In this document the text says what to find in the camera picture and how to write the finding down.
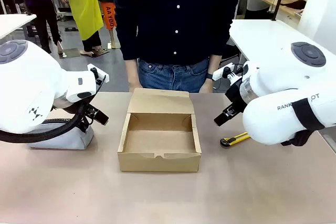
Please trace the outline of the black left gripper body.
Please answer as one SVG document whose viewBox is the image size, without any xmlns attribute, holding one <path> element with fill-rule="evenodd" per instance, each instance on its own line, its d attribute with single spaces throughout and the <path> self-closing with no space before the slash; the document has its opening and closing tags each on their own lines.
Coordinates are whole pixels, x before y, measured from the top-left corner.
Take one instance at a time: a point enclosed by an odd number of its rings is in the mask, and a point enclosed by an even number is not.
<svg viewBox="0 0 336 224">
<path fill-rule="evenodd" d="M 90 108 L 90 102 L 92 101 L 92 97 L 88 97 L 85 99 L 82 99 L 80 101 L 77 101 L 75 103 L 72 103 L 70 106 L 66 108 L 62 108 L 62 110 L 66 111 L 69 114 L 73 114 L 73 118 L 75 115 L 79 114 L 82 115 L 81 118 L 88 115 L 91 117 L 91 108 Z"/>
</svg>

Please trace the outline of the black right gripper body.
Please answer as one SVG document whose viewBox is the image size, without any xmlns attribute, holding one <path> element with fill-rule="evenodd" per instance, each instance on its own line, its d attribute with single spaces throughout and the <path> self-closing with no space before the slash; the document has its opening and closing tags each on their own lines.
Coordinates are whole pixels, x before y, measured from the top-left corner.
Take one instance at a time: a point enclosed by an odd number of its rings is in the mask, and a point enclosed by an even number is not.
<svg viewBox="0 0 336 224">
<path fill-rule="evenodd" d="M 236 81 L 230 88 L 226 91 L 225 95 L 231 102 L 229 106 L 230 109 L 245 109 L 246 102 L 242 99 L 240 94 L 240 85 L 242 81 Z"/>
</svg>

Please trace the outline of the person's left hand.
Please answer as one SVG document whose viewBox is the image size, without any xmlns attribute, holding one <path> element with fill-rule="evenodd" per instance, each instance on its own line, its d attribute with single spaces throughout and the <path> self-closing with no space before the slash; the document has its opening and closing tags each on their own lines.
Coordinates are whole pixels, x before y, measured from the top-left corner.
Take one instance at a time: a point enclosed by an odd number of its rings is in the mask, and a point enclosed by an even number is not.
<svg viewBox="0 0 336 224">
<path fill-rule="evenodd" d="M 205 82 L 201 86 L 199 93 L 213 93 L 213 83 L 212 79 L 205 79 Z"/>
</svg>

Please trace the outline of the person's right hand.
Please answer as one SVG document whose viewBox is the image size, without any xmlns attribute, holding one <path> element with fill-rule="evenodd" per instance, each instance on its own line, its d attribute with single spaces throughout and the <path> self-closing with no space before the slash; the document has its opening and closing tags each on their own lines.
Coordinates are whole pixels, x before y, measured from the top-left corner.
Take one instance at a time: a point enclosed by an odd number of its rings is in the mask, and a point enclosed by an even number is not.
<svg viewBox="0 0 336 224">
<path fill-rule="evenodd" d="M 129 82 L 129 91 L 134 92 L 136 88 L 142 88 L 142 85 L 140 83 L 139 77 L 131 77 L 128 79 Z"/>
</svg>

